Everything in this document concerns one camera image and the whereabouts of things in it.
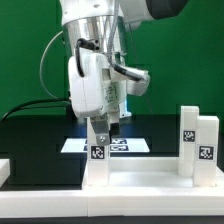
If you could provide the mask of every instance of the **white robot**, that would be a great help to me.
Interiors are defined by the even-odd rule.
[[[69,59],[72,107],[88,118],[88,184],[107,185],[111,136],[119,133],[119,105],[141,96],[147,71],[125,67],[125,30],[144,20],[178,15],[188,0],[60,0]]]

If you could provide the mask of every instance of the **cable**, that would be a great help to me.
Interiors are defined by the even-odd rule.
[[[53,39],[49,42],[49,44],[47,45],[47,47],[44,50],[44,53],[42,55],[41,61],[40,61],[40,71],[39,71],[39,76],[40,76],[40,83],[43,87],[43,89],[47,92],[48,95],[50,95],[51,97],[58,99],[58,97],[54,96],[45,86],[44,81],[43,81],[43,64],[44,64],[44,60],[46,57],[46,54],[50,48],[50,46],[52,45],[52,43],[63,34],[63,31],[59,32],[56,36],[53,37]]]
[[[123,67],[121,67],[120,65],[117,65],[115,63],[113,63],[113,56],[112,56],[112,49],[113,49],[113,44],[114,44],[114,36],[115,36],[115,32],[117,29],[117,21],[118,21],[118,15],[119,15],[119,5],[120,5],[120,0],[115,0],[114,3],[114,20],[113,20],[113,24],[111,27],[111,31],[110,31],[110,36],[109,36],[109,40],[108,40],[108,44],[107,44],[107,60],[108,63],[110,64],[110,66],[118,73],[134,80],[134,81],[140,81],[142,79],[141,75],[138,75],[134,72],[131,72]]]
[[[68,99],[64,99],[64,98],[59,98],[59,99],[49,99],[49,100],[35,100],[35,101],[29,101],[23,104],[20,104],[14,108],[12,108],[11,110],[9,110],[0,120],[0,122],[3,122],[4,120],[7,119],[7,117],[9,115],[11,115],[14,112],[23,110],[23,109],[29,109],[26,106],[30,106],[30,105],[35,105],[35,104],[41,104],[41,103],[55,103],[55,102],[64,102],[67,104],[70,104],[70,101]]]
[[[111,27],[110,31],[110,36],[108,39],[108,44],[107,44],[107,60],[111,67],[114,68],[115,64],[113,63],[113,56],[112,56],[112,49],[113,49],[113,44],[114,44],[114,36],[116,33],[117,29],[117,20],[118,20],[118,14],[119,14],[119,5],[120,5],[120,0],[115,0],[114,3],[114,19],[113,19],[113,24]]]
[[[75,57],[76,57],[76,65],[78,69],[79,75],[83,78],[84,72],[81,66],[81,57],[80,57],[80,47],[88,49],[88,50],[99,50],[99,47],[96,47],[95,44],[84,38],[80,38],[77,40],[76,47],[75,47]]]

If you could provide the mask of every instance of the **black cable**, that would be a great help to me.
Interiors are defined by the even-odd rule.
[[[76,47],[75,47],[75,58],[76,58],[76,65],[79,72],[79,75],[83,78],[84,72],[81,66],[81,57],[80,57],[80,47],[89,49],[89,50],[99,50],[99,48],[92,42],[83,38],[77,40]]]
[[[23,108],[26,109],[26,106],[30,106],[30,105],[35,105],[35,104],[41,104],[41,103],[55,103],[55,102],[64,102],[64,103],[70,103],[70,101],[66,98],[60,98],[60,99],[47,99],[47,100],[34,100],[34,101],[29,101],[23,104],[20,104],[14,108],[12,108],[11,110],[9,110],[0,120],[0,122],[3,122],[4,120],[7,119],[7,117],[9,115],[11,115],[12,113],[15,113],[17,111],[22,110]]]

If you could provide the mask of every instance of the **black surface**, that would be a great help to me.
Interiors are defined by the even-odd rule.
[[[89,217],[51,219],[0,219],[0,223],[54,223],[54,224],[223,224],[223,216],[152,216],[152,217]]]

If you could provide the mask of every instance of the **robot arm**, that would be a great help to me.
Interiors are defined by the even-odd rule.
[[[133,26],[144,20],[178,15],[187,1],[121,0],[116,10],[116,0],[60,0],[70,58],[72,105],[77,117],[101,116],[124,101],[127,93],[144,94],[150,81],[147,71],[124,64],[125,24]]]

